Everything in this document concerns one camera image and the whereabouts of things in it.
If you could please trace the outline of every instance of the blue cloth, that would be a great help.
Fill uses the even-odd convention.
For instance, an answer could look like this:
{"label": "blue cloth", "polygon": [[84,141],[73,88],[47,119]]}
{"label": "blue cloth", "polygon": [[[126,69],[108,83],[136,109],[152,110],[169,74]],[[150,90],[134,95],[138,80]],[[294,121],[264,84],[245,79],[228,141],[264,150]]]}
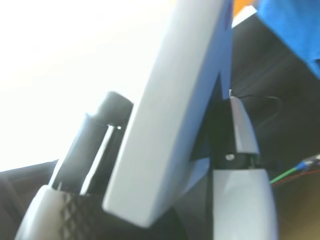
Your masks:
{"label": "blue cloth", "polygon": [[257,16],[320,79],[320,0],[260,0]]}

